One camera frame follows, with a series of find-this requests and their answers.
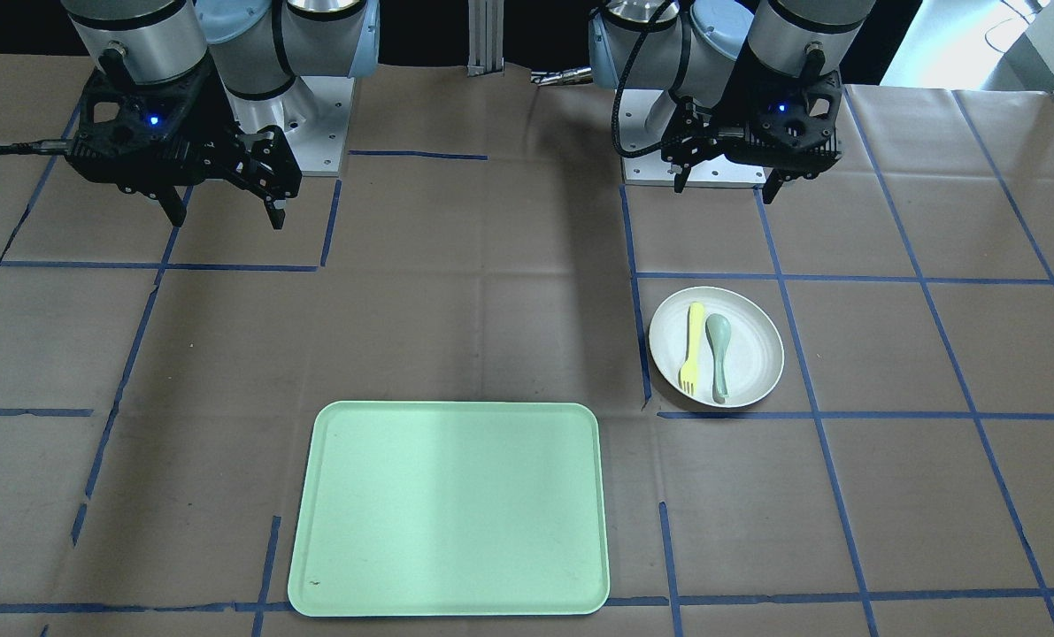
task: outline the white plate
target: white plate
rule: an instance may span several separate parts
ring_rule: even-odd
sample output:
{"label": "white plate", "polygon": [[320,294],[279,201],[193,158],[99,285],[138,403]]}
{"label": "white plate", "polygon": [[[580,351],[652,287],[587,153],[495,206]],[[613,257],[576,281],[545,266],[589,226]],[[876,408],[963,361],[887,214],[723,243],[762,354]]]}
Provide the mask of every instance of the white plate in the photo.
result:
{"label": "white plate", "polygon": [[704,304],[704,318],[722,314],[731,326],[731,337],[724,358],[727,377],[727,400],[720,404],[713,399],[715,361],[707,331],[700,339],[700,381],[696,395],[688,395],[711,407],[734,408],[757,403],[769,393],[782,377],[786,356],[778,327],[762,308],[744,295],[722,288],[687,288],[665,298],[652,314],[648,327],[648,349],[660,374],[680,389],[680,367],[687,358],[687,307],[694,302]]}

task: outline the yellow fork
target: yellow fork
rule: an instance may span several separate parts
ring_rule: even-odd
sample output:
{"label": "yellow fork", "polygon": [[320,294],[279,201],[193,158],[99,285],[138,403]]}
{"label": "yellow fork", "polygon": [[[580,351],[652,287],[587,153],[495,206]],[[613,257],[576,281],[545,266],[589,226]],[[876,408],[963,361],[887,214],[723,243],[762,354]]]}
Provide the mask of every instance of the yellow fork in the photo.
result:
{"label": "yellow fork", "polygon": [[687,359],[680,368],[680,388],[696,395],[700,383],[700,334],[704,333],[704,304],[694,302],[687,307]]}

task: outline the metal base plate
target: metal base plate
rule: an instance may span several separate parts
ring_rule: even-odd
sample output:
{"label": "metal base plate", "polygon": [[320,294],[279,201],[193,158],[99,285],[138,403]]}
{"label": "metal base plate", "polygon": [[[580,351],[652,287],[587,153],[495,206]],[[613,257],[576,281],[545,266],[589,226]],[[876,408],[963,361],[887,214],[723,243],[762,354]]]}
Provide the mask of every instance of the metal base plate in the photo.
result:
{"label": "metal base plate", "polygon": [[353,108],[352,77],[304,77],[317,98],[319,117],[288,130],[287,140],[308,177],[337,177],[345,160],[345,137]]}
{"label": "metal base plate", "polygon": [[[660,141],[644,129],[644,120],[652,109],[660,91],[626,89],[621,96],[621,144],[625,149],[643,149]],[[625,158],[625,184],[635,186],[672,186],[669,163],[660,160],[660,153],[649,153],[643,157]],[[743,166],[729,162],[725,157],[700,162],[692,167],[688,186],[701,189],[753,189],[766,181],[764,170],[758,166]]]}

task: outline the black curtain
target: black curtain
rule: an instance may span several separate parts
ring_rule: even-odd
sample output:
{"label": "black curtain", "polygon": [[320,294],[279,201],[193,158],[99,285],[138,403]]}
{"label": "black curtain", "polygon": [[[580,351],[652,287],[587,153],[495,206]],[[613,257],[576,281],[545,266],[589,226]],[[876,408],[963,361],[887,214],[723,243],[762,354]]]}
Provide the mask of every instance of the black curtain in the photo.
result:
{"label": "black curtain", "polygon": [[[467,0],[380,0],[380,61],[462,65]],[[504,56],[535,70],[588,64],[587,17],[599,0],[506,0]],[[841,64],[855,84],[879,84],[920,0],[878,0]],[[58,0],[0,0],[0,53],[84,54]]]}

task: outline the green spoon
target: green spoon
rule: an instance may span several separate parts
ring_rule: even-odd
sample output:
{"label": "green spoon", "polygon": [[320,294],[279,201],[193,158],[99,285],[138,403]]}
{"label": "green spoon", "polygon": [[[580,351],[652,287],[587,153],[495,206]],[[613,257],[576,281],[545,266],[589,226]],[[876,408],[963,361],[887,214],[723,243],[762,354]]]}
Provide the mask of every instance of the green spoon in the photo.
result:
{"label": "green spoon", "polygon": [[724,375],[724,358],[727,355],[727,343],[731,340],[731,324],[722,314],[708,315],[708,342],[711,343],[711,354],[716,360],[716,381],[711,387],[711,398],[716,403],[727,400],[727,379]]}

